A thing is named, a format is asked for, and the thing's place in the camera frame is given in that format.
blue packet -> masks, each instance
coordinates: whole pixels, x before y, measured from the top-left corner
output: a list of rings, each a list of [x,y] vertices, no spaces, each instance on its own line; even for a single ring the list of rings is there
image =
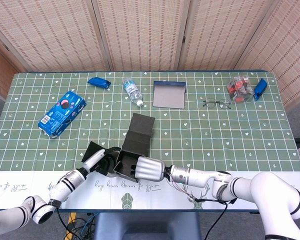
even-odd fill
[[[96,77],[90,78],[88,81],[88,84],[91,84],[91,85],[99,87],[99,88],[107,89],[111,85],[111,82],[96,76]]]
[[[253,90],[254,91],[253,97],[254,97],[254,99],[256,101],[264,93],[264,91],[266,90],[267,86],[268,86],[267,82],[263,78],[261,78],[260,81],[259,81],[259,83],[255,86],[255,88]]]
[[[40,119],[38,128],[44,134],[54,139],[60,136],[86,105],[82,97],[72,91],[68,91]]]

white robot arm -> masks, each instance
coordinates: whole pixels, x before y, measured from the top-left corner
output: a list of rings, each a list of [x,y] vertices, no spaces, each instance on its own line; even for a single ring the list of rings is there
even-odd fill
[[[55,209],[60,208],[62,202],[95,170],[97,163],[107,154],[106,151],[97,151],[81,168],[65,174],[51,189],[48,203],[40,196],[29,196],[20,206],[0,211],[0,235],[25,226],[30,218],[36,224],[47,221]]]
[[[252,179],[232,178],[225,171],[200,171],[172,165],[157,159],[139,157],[135,178],[171,182],[203,188],[213,179],[212,196],[220,202],[243,199],[255,203],[262,219],[265,239],[300,240],[294,219],[300,218],[300,192],[271,172],[261,172]]]

plastic bottle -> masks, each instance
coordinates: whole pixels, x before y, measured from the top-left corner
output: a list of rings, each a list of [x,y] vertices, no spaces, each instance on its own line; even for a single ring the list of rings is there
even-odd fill
[[[128,93],[131,101],[135,103],[138,107],[141,107],[144,104],[144,102],[142,101],[142,94],[138,90],[135,82],[131,78],[126,77],[125,79],[123,79],[122,84],[124,89]]]

glasses lens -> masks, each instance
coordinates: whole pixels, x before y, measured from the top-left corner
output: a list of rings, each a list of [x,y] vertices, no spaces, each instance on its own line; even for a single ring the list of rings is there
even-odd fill
[[[230,102],[227,102],[225,99],[221,99],[219,105],[220,105],[220,108],[222,108],[222,109],[230,108],[229,107]]]
[[[213,108],[215,105],[216,105],[216,100],[215,99],[213,99],[213,98],[207,98],[205,100],[205,106],[207,108]]]

blue wrapper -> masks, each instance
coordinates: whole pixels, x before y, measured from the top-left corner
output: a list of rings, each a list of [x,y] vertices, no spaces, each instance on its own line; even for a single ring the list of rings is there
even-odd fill
[[[261,78],[260,81],[259,81],[259,83],[255,86],[255,88],[253,90],[254,91],[253,97],[254,97],[254,99],[256,101],[264,93],[264,91],[266,90],[267,86],[268,86],[267,82],[263,78]]]
[[[99,88],[107,89],[111,85],[111,82],[100,77],[93,77],[89,79],[88,84]]]

